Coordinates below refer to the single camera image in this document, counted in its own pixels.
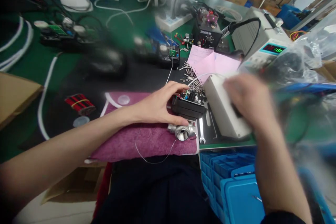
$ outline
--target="pink towel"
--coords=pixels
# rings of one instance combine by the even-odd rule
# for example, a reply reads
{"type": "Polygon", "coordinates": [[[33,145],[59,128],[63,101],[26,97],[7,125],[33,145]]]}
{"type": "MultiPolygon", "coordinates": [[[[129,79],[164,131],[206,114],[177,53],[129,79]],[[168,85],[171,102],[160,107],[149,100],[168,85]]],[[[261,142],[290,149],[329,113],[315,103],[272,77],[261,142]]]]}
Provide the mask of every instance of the pink towel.
{"type": "MultiPolygon", "coordinates": [[[[133,92],[107,93],[107,101],[101,116],[116,110],[116,107],[120,106],[116,101],[122,103],[121,96],[123,96],[124,101],[127,101],[128,99],[125,95],[129,97],[127,105],[132,105],[149,94],[133,92]]],[[[121,129],[108,139],[92,153],[90,158],[107,162],[140,158],[135,142],[143,157],[163,156],[169,153],[175,139],[175,135],[167,131],[167,124],[133,124],[121,129]]],[[[176,140],[170,155],[194,155],[198,151],[199,145],[196,139],[188,139],[184,142],[176,140]]]]}

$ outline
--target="paper sheet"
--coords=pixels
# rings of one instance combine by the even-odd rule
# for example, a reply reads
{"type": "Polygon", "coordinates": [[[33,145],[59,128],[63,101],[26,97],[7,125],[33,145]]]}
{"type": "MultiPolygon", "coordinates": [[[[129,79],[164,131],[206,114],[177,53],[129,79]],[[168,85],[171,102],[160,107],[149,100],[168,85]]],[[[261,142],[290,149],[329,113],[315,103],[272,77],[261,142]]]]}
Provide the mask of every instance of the paper sheet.
{"type": "Polygon", "coordinates": [[[192,45],[187,62],[189,63],[189,65],[193,67],[199,61],[209,56],[211,53],[213,53],[212,49],[206,49],[206,48],[198,47],[197,45],[192,45]]]}
{"type": "Polygon", "coordinates": [[[236,72],[239,64],[240,61],[238,60],[213,52],[209,56],[196,63],[195,66],[193,66],[193,69],[197,77],[202,74],[209,73],[208,75],[204,75],[198,79],[203,85],[209,77],[210,73],[225,75],[226,73],[236,72]]]}

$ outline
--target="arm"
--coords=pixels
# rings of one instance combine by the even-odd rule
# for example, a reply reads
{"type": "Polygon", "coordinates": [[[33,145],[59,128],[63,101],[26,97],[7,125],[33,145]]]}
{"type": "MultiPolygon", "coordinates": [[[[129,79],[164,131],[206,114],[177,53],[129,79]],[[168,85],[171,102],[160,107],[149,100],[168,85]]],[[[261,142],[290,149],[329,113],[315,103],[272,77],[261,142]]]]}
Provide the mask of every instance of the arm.
{"type": "Polygon", "coordinates": [[[171,96],[187,85],[169,82],[139,103],[119,108],[104,117],[69,130],[1,164],[1,189],[5,200],[19,212],[29,201],[67,176],[103,142],[133,123],[188,125],[167,112],[171,96]]]}
{"type": "Polygon", "coordinates": [[[312,223],[308,202],[273,112],[269,90],[256,77],[241,74],[224,83],[233,103],[255,130],[256,177],[265,213],[291,212],[312,223]]]}

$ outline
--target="hand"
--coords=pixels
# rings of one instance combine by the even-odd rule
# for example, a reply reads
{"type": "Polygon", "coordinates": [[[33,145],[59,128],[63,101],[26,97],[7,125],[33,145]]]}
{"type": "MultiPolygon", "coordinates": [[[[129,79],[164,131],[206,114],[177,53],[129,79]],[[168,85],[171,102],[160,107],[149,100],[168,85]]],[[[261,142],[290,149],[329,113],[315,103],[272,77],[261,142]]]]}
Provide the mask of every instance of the hand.
{"type": "Polygon", "coordinates": [[[142,101],[130,106],[133,116],[140,123],[168,123],[188,126],[188,120],[171,115],[167,111],[167,102],[174,94],[189,89],[187,85],[170,81],[163,88],[152,93],[142,101]]]}
{"type": "Polygon", "coordinates": [[[239,112],[256,130],[270,129],[274,123],[278,124],[268,87],[257,77],[236,75],[224,82],[224,88],[239,112]]]}

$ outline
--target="power strip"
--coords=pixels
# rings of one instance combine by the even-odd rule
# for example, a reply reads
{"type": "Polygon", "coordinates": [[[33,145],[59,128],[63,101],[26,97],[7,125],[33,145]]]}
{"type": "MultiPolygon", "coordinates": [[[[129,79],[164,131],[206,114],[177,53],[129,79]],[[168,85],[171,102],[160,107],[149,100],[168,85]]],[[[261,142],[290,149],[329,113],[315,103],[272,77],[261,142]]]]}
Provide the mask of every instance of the power strip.
{"type": "Polygon", "coordinates": [[[181,25],[184,25],[186,22],[191,20],[193,17],[189,13],[183,17],[176,17],[175,19],[170,18],[170,13],[166,12],[166,18],[162,19],[158,14],[155,15],[155,22],[158,27],[166,32],[172,32],[175,29],[179,28],[181,25]]]}

